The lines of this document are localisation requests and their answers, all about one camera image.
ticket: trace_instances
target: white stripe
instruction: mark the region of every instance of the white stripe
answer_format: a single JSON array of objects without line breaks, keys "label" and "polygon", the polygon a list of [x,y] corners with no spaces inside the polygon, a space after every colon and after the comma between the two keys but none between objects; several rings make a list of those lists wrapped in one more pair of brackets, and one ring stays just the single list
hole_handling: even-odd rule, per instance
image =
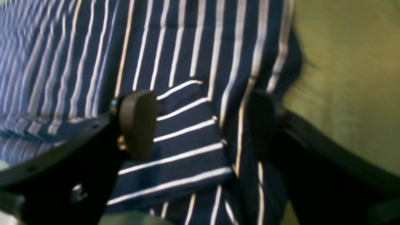
[{"label": "white stripe", "polygon": [[172,112],[170,114],[158,117],[157,121],[162,121],[162,120],[174,117],[174,116],[176,116],[176,115],[178,115],[180,113],[183,113],[184,111],[189,110],[189,109],[191,109],[193,107],[196,107],[196,106],[198,106],[198,105],[200,105],[200,104],[202,104],[204,102],[208,102],[208,99],[207,98],[200,98],[200,99],[198,99],[198,100],[196,100],[196,101],[194,101],[194,102],[192,102],[192,103],[190,103],[190,104],[188,104],[188,105],[186,105],[186,106],[184,106],[184,107],[182,107],[182,108],[180,108],[180,109],[178,109],[178,110],[176,110],[176,111],[174,111],[174,112]]},{"label": "white stripe", "polygon": [[7,16],[4,20],[4,25],[2,26],[3,29],[9,29],[11,27],[11,22],[12,20],[10,20],[10,18],[12,18],[13,20],[15,19],[15,10],[11,9],[10,11],[6,12]]},{"label": "white stripe", "polygon": [[[23,50],[22,43],[20,43],[19,50],[17,52],[17,56],[21,57],[21,58],[19,58],[18,60],[14,60],[14,62],[13,62],[12,69],[11,69],[11,72],[10,72],[10,81],[11,82],[13,80],[15,80],[17,78],[17,76],[18,76],[18,74],[16,74],[16,70],[18,70],[18,71],[21,70],[21,68],[18,68],[17,64],[19,64],[21,62],[25,62],[25,59],[26,59],[26,54],[25,54],[25,51]],[[10,101],[9,95],[11,94],[12,90],[14,90],[14,86],[15,86],[14,82],[13,83],[9,83],[8,86],[7,86],[2,112],[6,112],[6,110],[7,110],[6,108],[7,108],[8,102]]]},{"label": "white stripe", "polygon": [[214,45],[212,47],[210,84],[208,87],[208,94],[207,94],[209,101],[212,100],[212,96],[214,93],[215,77],[217,75],[218,61],[220,57],[221,36],[222,36],[222,29],[224,28],[224,9],[225,9],[225,0],[218,0],[216,21],[215,21]]},{"label": "white stripe", "polygon": [[28,149],[29,150],[31,150],[31,147],[30,146],[28,146],[29,145],[29,142],[28,141],[24,141],[23,142],[23,145],[21,146],[21,157],[20,157],[20,160],[19,160],[19,162],[23,162],[23,161],[25,161],[25,158],[24,158],[24,156],[25,156],[25,153],[26,153],[26,151],[28,151]]},{"label": "white stripe", "polygon": [[211,152],[211,151],[222,149],[222,148],[223,148],[223,145],[221,143],[208,145],[208,146],[205,146],[205,147],[202,147],[202,148],[199,148],[199,149],[191,150],[191,151],[188,151],[188,152],[185,152],[185,153],[182,153],[182,154],[178,154],[178,155],[174,155],[174,156],[171,156],[171,157],[168,157],[168,158],[164,158],[164,159],[161,159],[161,160],[157,160],[157,161],[153,161],[153,162],[150,162],[150,163],[144,163],[144,164],[140,164],[140,165],[137,165],[137,166],[134,166],[134,167],[126,168],[126,169],[120,170],[118,172],[118,175],[123,175],[123,174],[130,173],[130,172],[133,172],[133,171],[138,171],[138,170],[141,170],[141,169],[144,169],[144,168],[148,168],[148,167],[152,167],[152,166],[155,166],[155,165],[174,162],[174,161],[177,161],[177,160],[189,158],[189,157],[192,157],[192,156],[195,156],[195,155]]},{"label": "white stripe", "polygon": [[[40,46],[42,45],[42,41],[43,41],[43,29],[46,27],[49,17],[50,17],[50,12],[53,9],[55,1],[53,0],[52,2],[50,2],[50,5],[47,7],[47,14],[46,17],[42,20],[42,23],[40,25],[40,33],[38,38],[36,39],[33,51],[31,53],[31,55],[29,56],[29,60],[28,60],[28,64],[25,67],[25,71],[24,71],[24,75],[22,77],[22,87],[18,87],[16,88],[16,92],[20,93],[19,94],[19,101],[17,101],[17,96],[18,94],[16,94],[14,92],[14,97],[12,99],[12,111],[16,110],[16,105],[18,104],[18,111],[22,110],[22,102],[23,102],[23,97],[28,95],[29,93],[26,93],[27,90],[29,90],[28,88],[26,88],[26,84],[29,84],[32,78],[32,72],[33,72],[33,68],[36,66],[36,62],[39,56],[39,51],[40,51]],[[38,22],[39,22],[39,18],[43,9],[43,6],[40,8],[39,13],[36,15],[35,18],[35,22],[34,22],[34,28],[37,26]]]},{"label": "white stripe", "polygon": [[65,24],[66,24],[66,16],[64,15],[62,17],[61,38],[58,43],[56,52],[54,54],[54,59],[53,59],[52,67],[50,70],[50,77],[47,79],[46,87],[44,89],[44,104],[42,106],[41,115],[45,116],[45,117],[49,116],[51,105],[52,105],[52,92],[53,92],[54,84],[56,82],[55,75],[56,75],[56,71],[58,70],[58,65],[60,63],[61,50],[63,49],[64,43],[65,43],[65,36],[66,36],[66,32],[65,32],[66,25]]},{"label": "white stripe", "polygon": [[70,2],[70,5],[68,6],[68,13],[71,13],[72,7],[74,6],[74,4],[75,4],[75,0],[72,0],[72,1]]},{"label": "white stripe", "polygon": [[263,183],[263,171],[262,171],[262,165],[261,162],[258,162],[258,179],[260,180],[260,183],[258,184],[258,192],[260,195],[260,201],[259,201],[259,208],[258,208],[258,225],[263,225],[264,224],[264,191],[262,189],[262,183]]},{"label": "white stripe", "polygon": [[[11,151],[14,153],[21,152],[18,149],[20,143],[21,143],[21,138],[18,138],[17,142],[15,143],[15,145]],[[16,164],[18,162],[18,159],[16,157],[12,157],[12,158],[10,158],[10,162],[11,162],[11,164]]]},{"label": "white stripe", "polygon": [[3,150],[2,150],[2,157],[1,157],[1,159],[4,160],[4,161],[6,161],[6,162],[8,161],[8,159],[6,159],[5,153],[6,153],[6,151],[8,151],[7,148],[8,148],[8,145],[10,144],[10,140],[11,140],[11,138],[8,138],[8,139],[7,139],[6,143],[3,145]]},{"label": "white stripe", "polygon": [[225,88],[221,100],[221,112],[220,112],[220,128],[224,126],[226,110],[229,103],[229,95],[235,84],[236,76],[238,75],[238,69],[240,64],[240,55],[242,52],[242,42],[243,42],[243,29],[244,29],[244,19],[246,15],[246,0],[239,0],[236,10],[236,27],[235,27],[235,44],[233,49],[233,62],[232,68],[229,75],[229,82]]},{"label": "white stripe", "polygon": [[168,202],[164,202],[164,205],[162,206],[162,212],[161,212],[161,218],[165,218],[167,215],[167,209],[168,209]]},{"label": "white stripe", "polygon": [[5,60],[5,59],[6,59],[6,58],[8,58],[8,60],[11,59],[10,55],[13,53],[13,51],[12,51],[11,48],[15,46],[14,44],[11,44],[11,41],[12,41],[12,42],[15,41],[15,40],[13,39],[12,36],[11,36],[10,39],[7,40],[6,49],[5,49],[5,51],[4,51],[5,54],[1,56],[2,58],[4,58],[4,59],[2,60],[2,62],[1,62],[1,64],[0,64],[0,73],[2,74],[1,87],[0,87],[0,95],[1,95],[1,96],[3,96],[3,90],[4,90],[5,86],[6,86],[6,78],[7,78],[7,75],[6,75],[6,73],[5,73],[5,72],[6,72],[5,69],[6,69],[6,62],[7,62],[7,60]]},{"label": "white stripe", "polygon": [[24,13],[23,14],[21,13],[22,14],[22,18],[18,18],[18,22],[19,22],[19,24],[17,25],[18,29],[20,29],[21,26],[23,25],[23,23],[25,22],[26,16],[28,15],[28,11],[32,7],[33,7],[33,5],[31,5],[30,0],[28,0],[26,5],[24,5],[24,8],[25,8]]},{"label": "white stripe", "polygon": [[40,127],[41,127],[40,123],[37,123],[36,121],[33,121],[31,123],[31,125],[29,126],[28,132],[31,133],[31,134],[36,135],[39,132]]},{"label": "white stripe", "polygon": [[170,0],[164,0],[164,5],[162,7],[161,21],[160,21],[161,31],[160,31],[160,36],[158,37],[157,52],[156,52],[156,58],[154,60],[154,68],[153,68],[153,75],[151,77],[150,90],[154,90],[154,85],[156,83],[158,64],[160,63],[162,43],[164,42],[165,27],[166,27],[165,23],[167,20],[167,12],[169,6],[170,6]]},{"label": "white stripe", "polygon": [[115,87],[114,97],[118,97],[118,95],[120,95],[120,88],[121,88],[122,75],[123,75],[124,65],[125,65],[126,51],[128,49],[130,28],[132,26],[132,17],[133,17],[134,5],[135,5],[135,0],[130,0],[130,2],[129,2],[129,11],[128,11],[128,22],[127,22],[126,30],[125,30],[124,47],[122,49],[120,69],[118,71],[117,85]]},{"label": "white stripe", "polygon": [[58,21],[60,19],[61,9],[64,6],[64,1],[65,0],[62,0],[62,2],[58,5],[58,9],[57,9],[57,13],[56,13],[56,21]]},{"label": "white stripe", "polygon": [[14,131],[17,134],[23,133],[25,130],[26,126],[29,124],[29,121],[25,118],[20,118],[17,122],[17,124],[14,127]]},{"label": "white stripe", "polygon": [[191,127],[187,127],[187,128],[182,129],[180,131],[176,131],[174,133],[170,133],[170,134],[167,134],[167,135],[164,135],[164,136],[156,137],[156,138],[154,138],[153,141],[154,142],[163,141],[163,140],[170,139],[170,138],[182,135],[182,134],[186,134],[188,132],[195,131],[195,130],[198,130],[198,129],[201,129],[203,127],[210,126],[210,125],[213,125],[213,124],[215,124],[215,120],[204,121],[202,123],[196,124],[196,125],[191,126]]},{"label": "white stripe", "polygon": [[3,70],[3,72],[2,72],[2,74],[3,74],[3,76],[4,77],[6,77],[6,76],[8,76],[8,77],[10,77],[10,73],[8,73],[9,72],[9,70],[11,69],[11,65],[13,64],[13,62],[14,61],[16,61],[17,59],[18,59],[18,57],[19,57],[19,55],[17,55],[16,54],[16,52],[17,52],[17,49],[18,49],[18,36],[17,37],[14,37],[14,36],[11,36],[11,38],[13,39],[12,40],[12,42],[11,42],[11,50],[10,50],[10,54],[8,55],[8,59],[7,60],[5,60],[4,59],[4,61],[6,61],[7,63],[6,63],[6,65],[2,68],[2,69],[4,69]]},{"label": "white stripe", "polygon": [[26,19],[26,21],[23,21],[23,22],[25,22],[25,24],[23,24],[23,25],[32,26],[32,23],[35,21],[35,20],[34,20],[34,17],[35,17],[35,15],[36,15],[36,14],[35,14],[36,10],[37,10],[38,7],[40,6],[40,8],[39,8],[39,14],[42,14],[42,9],[43,9],[44,5],[46,5],[46,3],[47,3],[48,1],[36,1],[36,2],[37,2],[37,4],[35,5],[35,9],[32,10],[32,11],[29,13],[28,18]]},{"label": "white stripe", "polygon": [[53,147],[56,148],[56,147],[58,147],[58,146],[61,146],[61,145],[64,144],[65,142],[67,142],[67,141],[59,141],[59,142],[53,143]]},{"label": "white stripe", "polygon": [[191,85],[191,84],[203,84],[203,82],[199,81],[199,80],[186,81],[185,83],[182,83],[182,84],[180,84],[180,85],[178,85],[178,86],[176,86],[174,88],[171,88],[170,90],[168,90],[164,94],[158,96],[157,100],[164,99],[164,98],[170,96],[172,93],[177,92],[177,91],[179,91],[179,90],[181,90],[181,89],[183,89],[183,88],[185,88],[185,87],[187,87],[188,85]]},{"label": "white stripe", "polygon": [[197,26],[196,34],[194,35],[194,46],[192,54],[192,63],[190,65],[190,77],[194,77],[196,74],[197,60],[199,57],[199,50],[201,44],[201,36],[203,33],[204,26],[204,15],[206,13],[206,0],[199,0],[199,7],[197,11]]},{"label": "white stripe", "polygon": [[192,177],[187,177],[187,178],[183,178],[183,179],[179,179],[179,180],[175,180],[175,181],[170,181],[170,182],[163,183],[163,184],[155,186],[155,187],[151,187],[148,189],[144,189],[144,190],[141,190],[138,192],[134,192],[131,194],[120,196],[118,198],[111,199],[108,201],[107,205],[113,205],[113,204],[116,204],[116,203],[119,203],[122,201],[126,201],[126,200],[129,200],[132,198],[136,198],[136,197],[139,197],[142,195],[148,195],[148,194],[151,194],[154,192],[162,191],[165,189],[169,189],[169,188],[173,188],[173,187],[177,187],[177,186],[181,186],[181,185],[185,185],[185,184],[189,184],[189,183],[196,183],[196,182],[199,182],[199,181],[202,181],[205,179],[229,174],[231,172],[232,172],[232,170],[230,167],[223,167],[223,168],[207,171],[207,172],[200,173],[200,174],[197,174]]},{"label": "white stripe", "polygon": [[73,118],[73,119],[68,120],[68,123],[79,123],[79,122],[81,122],[81,121],[83,121],[83,120],[85,120],[85,118],[76,117],[76,118]]},{"label": "white stripe", "polygon": [[13,15],[13,17],[12,17],[13,19],[11,21],[11,27],[13,27],[13,28],[15,28],[15,26],[17,25],[17,23],[21,17],[22,5],[23,5],[22,1],[16,2],[14,5],[14,9],[13,9],[14,15]]},{"label": "white stripe", "polygon": [[225,201],[225,209],[226,209],[226,212],[229,216],[231,223],[234,225],[237,225],[238,222],[236,221],[235,216],[233,215],[232,209],[230,208],[230,205],[227,201]]},{"label": "white stripe", "polygon": [[[2,143],[4,140],[5,140],[5,138],[3,138],[2,136],[0,136],[0,143]],[[2,152],[3,152],[3,148],[4,148],[4,145],[0,146],[0,150],[1,150]]]},{"label": "white stripe", "polygon": [[[10,37],[11,38],[1,37],[1,46],[0,46],[1,47],[1,51],[0,51],[0,53],[1,53],[1,57],[2,58],[3,57],[6,58],[5,54],[10,53],[9,48],[11,47],[11,45],[9,43],[11,41],[14,41],[14,39],[15,39],[13,33],[11,33]],[[2,60],[0,63],[2,64],[0,69],[4,69],[3,65],[6,63],[6,61]]]},{"label": "white stripe", "polygon": [[24,1],[19,1],[17,4],[18,4],[18,17],[17,17],[17,20],[16,20],[16,26],[17,26],[17,23],[19,22],[19,20],[21,19],[21,15],[22,15],[22,9],[24,8],[23,6],[25,6],[25,7],[27,7],[28,8],[28,6],[29,6],[29,3],[28,4],[24,4],[25,2]]},{"label": "white stripe", "polygon": [[[5,9],[3,8],[4,10],[7,9],[7,2],[3,2],[1,5],[5,7]],[[2,30],[5,30],[6,22],[8,20],[7,17],[9,17],[11,13],[10,13],[10,11],[6,11],[6,12],[4,12],[4,14],[6,15],[5,19],[0,21],[0,28]]]},{"label": "white stripe", "polygon": [[39,148],[37,148],[37,151],[35,152],[35,155],[33,157],[36,157],[37,155],[40,155],[44,152],[46,152],[47,150],[49,150],[51,148],[51,144],[42,142],[39,146]]},{"label": "white stripe", "polygon": [[268,11],[269,11],[269,0],[260,0],[260,6],[258,10],[258,28],[257,28],[257,41],[254,46],[253,61],[250,78],[247,83],[246,90],[243,98],[240,102],[239,108],[239,123],[238,123],[238,150],[235,161],[235,173],[239,177],[240,174],[240,159],[242,156],[242,145],[243,145],[243,127],[244,127],[244,112],[247,105],[247,101],[250,97],[251,91],[254,88],[256,79],[260,73],[262,52],[264,49],[265,41],[267,38],[268,29]]},{"label": "white stripe", "polygon": [[94,64],[93,74],[92,74],[92,78],[90,79],[90,86],[89,86],[88,94],[86,96],[86,103],[85,103],[85,117],[86,118],[90,118],[90,116],[92,114],[92,98],[93,98],[93,94],[94,94],[94,88],[96,85],[97,77],[99,74],[98,69],[99,69],[100,58],[101,58],[102,50],[103,50],[104,35],[107,30],[109,3],[110,3],[110,0],[106,0],[105,7],[104,7],[103,29],[100,34],[100,41],[99,41],[99,45],[97,48],[96,62]]},{"label": "white stripe", "polygon": [[152,9],[153,9],[153,0],[149,0],[149,1],[147,2],[146,21],[144,22],[144,30],[143,30],[143,36],[142,36],[142,43],[141,43],[141,45],[140,45],[140,52],[139,52],[138,65],[137,65],[137,67],[136,67],[135,78],[134,78],[134,81],[133,81],[132,90],[136,90],[137,85],[138,85],[139,73],[140,73],[140,68],[142,67],[142,60],[143,60],[144,48],[146,47],[147,33],[148,33],[148,31],[149,31],[149,22],[150,22],[150,18],[151,18]]},{"label": "white stripe", "polygon": [[76,117],[76,114],[78,113],[77,112],[78,111],[77,104],[78,104],[78,100],[80,98],[80,93],[81,93],[81,89],[82,89],[82,76],[84,73],[86,56],[88,54],[88,45],[89,45],[90,37],[92,35],[93,19],[94,19],[94,13],[95,13],[94,5],[95,4],[96,4],[96,0],[92,0],[92,4],[90,5],[90,21],[89,21],[88,33],[86,34],[86,37],[85,37],[85,44],[83,47],[82,56],[79,61],[74,93],[72,94],[72,97],[70,100],[70,112],[68,115],[69,119]]},{"label": "white stripe", "polygon": [[185,225],[189,225],[190,219],[192,218],[193,208],[194,208],[194,201],[196,200],[196,194],[192,194],[190,197],[188,215],[186,216]]},{"label": "white stripe", "polygon": [[[63,7],[64,1],[61,1],[60,4],[58,5],[57,11],[60,12],[61,8]],[[48,60],[49,60],[49,53],[51,50],[51,47],[53,45],[53,29],[54,29],[54,24],[58,21],[57,18],[55,18],[50,25],[50,32],[47,37],[47,43],[46,43],[46,48],[45,51],[42,55],[42,62],[39,67],[39,73],[38,77],[36,78],[35,85],[33,87],[32,95],[29,101],[29,106],[28,106],[28,112],[36,115],[36,111],[39,106],[39,99],[41,97],[41,90],[43,89],[43,82],[45,81],[45,76],[47,75],[47,66],[48,66]]]},{"label": "white stripe", "polygon": [[288,55],[288,41],[290,34],[290,23],[293,14],[293,0],[285,0],[282,12],[281,29],[279,33],[279,54],[276,58],[272,76],[268,82],[267,93],[272,93],[276,89],[280,73]]},{"label": "white stripe", "polygon": [[179,1],[179,16],[178,16],[178,32],[176,33],[174,57],[172,58],[170,81],[168,84],[169,87],[172,87],[174,85],[176,64],[178,63],[180,45],[182,42],[183,30],[185,28],[185,12],[186,12],[186,0],[180,0]]},{"label": "white stripe", "polygon": [[97,86],[96,86],[96,93],[94,95],[94,105],[92,107],[92,117],[97,117],[97,113],[98,113],[100,90],[101,90],[101,85],[102,85],[103,77],[104,77],[104,68],[105,68],[105,65],[107,62],[107,58],[108,58],[108,51],[110,49],[110,43],[111,43],[113,31],[114,31],[115,17],[117,15],[119,4],[120,4],[120,0],[117,0],[117,4],[114,8],[114,13],[112,15],[111,30],[110,30],[110,34],[108,35],[107,48],[106,48],[106,52],[104,54],[104,59],[103,59],[102,65],[101,65],[100,76],[99,76],[99,80],[98,80]]},{"label": "white stripe", "polygon": [[68,47],[68,55],[67,55],[67,60],[66,60],[66,64],[64,67],[64,71],[62,73],[61,76],[61,86],[60,89],[58,91],[58,95],[57,95],[57,106],[56,106],[56,110],[55,110],[55,114],[54,114],[54,122],[52,122],[49,126],[48,132],[50,134],[55,134],[57,133],[57,129],[59,126],[59,123],[57,122],[58,120],[60,120],[62,118],[62,112],[64,111],[64,96],[66,94],[66,83],[67,83],[67,79],[68,76],[70,75],[70,71],[71,71],[71,57],[73,55],[73,49],[74,49],[74,41],[75,41],[75,34],[76,34],[76,21],[78,19],[78,13],[80,10],[80,5],[82,3],[82,0],[78,0],[78,3],[76,4],[75,7],[75,12],[74,12],[74,18],[72,20],[72,31],[71,31],[71,36],[70,36],[70,45]]},{"label": "white stripe", "polygon": [[215,225],[215,221],[217,219],[218,208],[220,207],[220,201],[221,201],[221,185],[218,185],[217,194],[215,196],[215,203],[214,203],[214,207],[212,209],[210,225]]}]

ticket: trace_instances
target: navy blue shirt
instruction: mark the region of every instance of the navy blue shirt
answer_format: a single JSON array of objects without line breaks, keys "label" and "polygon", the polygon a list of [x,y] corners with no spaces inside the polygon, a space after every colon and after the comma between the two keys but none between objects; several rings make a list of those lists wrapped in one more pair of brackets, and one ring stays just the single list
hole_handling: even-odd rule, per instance
[{"label": "navy blue shirt", "polygon": [[280,99],[299,72],[292,10],[290,0],[3,4],[0,159],[32,159],[76,134],[115,96],[150,89],[159,102],[155,154],[123,165],[112,210],[238,179],[256,211],[267,208],[260,201],[279,211],[281,181],[268,184],[274,169],[252,155],[244,110],[252,90]]}]

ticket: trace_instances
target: striped shirt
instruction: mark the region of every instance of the striped shirt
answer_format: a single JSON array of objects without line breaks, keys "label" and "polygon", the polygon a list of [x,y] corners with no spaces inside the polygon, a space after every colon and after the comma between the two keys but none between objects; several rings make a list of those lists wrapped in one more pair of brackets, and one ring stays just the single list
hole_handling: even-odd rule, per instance
[{"label": "striped shirt", "polygon": [[109,208],[149,207],[238,179],[262,223],[264,199],[275,197],[264,193],[244,112],[252,90],[280,99],[299,72],[292,10],[292,0],[7,1],[0,159],[32,159],[112,98],[150,89],[159,103],[153,160],[123,165]]}]

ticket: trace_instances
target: screw hole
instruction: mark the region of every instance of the screw hole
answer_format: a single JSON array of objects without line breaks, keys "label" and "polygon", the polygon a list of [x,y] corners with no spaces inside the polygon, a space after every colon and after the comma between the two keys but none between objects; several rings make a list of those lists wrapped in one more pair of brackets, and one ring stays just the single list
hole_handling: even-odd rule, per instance
[{"label": "screw hole", "polygon": [[37,169],[36,167],[29,167],[26,170],[31,173],[31,172],[35,171],[36,169]]}]

